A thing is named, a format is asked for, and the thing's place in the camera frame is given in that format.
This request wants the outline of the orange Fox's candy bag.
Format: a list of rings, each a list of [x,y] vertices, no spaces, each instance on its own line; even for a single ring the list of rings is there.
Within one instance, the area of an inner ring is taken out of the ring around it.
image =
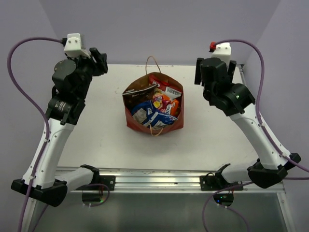
[[[156,93],[152,98],[153,105],[160,112],[176,116],[179,102],[177,99],[171,99],[169,96],[161,93]]]

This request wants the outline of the red paper bag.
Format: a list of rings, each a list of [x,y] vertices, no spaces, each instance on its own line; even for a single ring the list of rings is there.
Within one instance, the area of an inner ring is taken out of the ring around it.
[[[159,136],[183,128],[183,86],[160,69],[134,80],[122,98],[126,125],[134,131]]]

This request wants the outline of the brown kettle chips bag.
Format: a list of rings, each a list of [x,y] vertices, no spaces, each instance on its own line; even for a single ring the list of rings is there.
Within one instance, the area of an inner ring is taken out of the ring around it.
[[[138,104],[150,100],[158,84],[152,84],[139,90],[128,90],[122,94],[124,104],[127,108],[134,108]]]

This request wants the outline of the blue white snack bag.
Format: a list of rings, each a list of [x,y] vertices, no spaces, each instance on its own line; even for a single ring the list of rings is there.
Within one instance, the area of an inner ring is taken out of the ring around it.
[[[160,130],[177,121],[177,118],[156,109],[151,101],[144,101],[131,110],[132,117],[141,125]]]

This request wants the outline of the red white chips bag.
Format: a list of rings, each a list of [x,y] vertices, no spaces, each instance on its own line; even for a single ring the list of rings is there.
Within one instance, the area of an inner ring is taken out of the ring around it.
[[[149,84],[157,85],[157,88],[160,90],[160,93],[167,95],[171,99],[181,97],[183,93],[180,87],[170,82],[170,79],[160,80],[153,74],[149,75]]]

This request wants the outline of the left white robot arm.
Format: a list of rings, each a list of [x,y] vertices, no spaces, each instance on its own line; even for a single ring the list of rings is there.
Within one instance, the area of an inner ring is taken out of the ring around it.
[[[68,57],[55,65],[52,98],[44,113],[45,126],[39,147],[24,176],[12,182],[12,190],[57,207],[73,190],[83,186],[91,190],[99,187],[99,170],[95,167],[84,164],[63,175],[56,175],[56,168],[67,139],[85,108],[93,77],[107,71],[107,55],[96,48],[90,49],[88,58]]]

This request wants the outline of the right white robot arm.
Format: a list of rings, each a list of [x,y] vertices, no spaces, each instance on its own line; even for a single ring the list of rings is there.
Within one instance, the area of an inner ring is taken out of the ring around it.
[[[275,144],[271,144],[258,121],[255,98],[249,89],[240,83],[233,83],[235,61],[226,64],[219,58],[198,58],[195,84],[203,86],[203,97],[211,106],[224,112],[244,133],[258,155],[248,168],[230,169],[224,165],[215,173],[215,184],[227,189],[237,181],[253,181],[266,189],[281,182],[288,171],[301,161],[298,153],[291,153],[268,131]]]

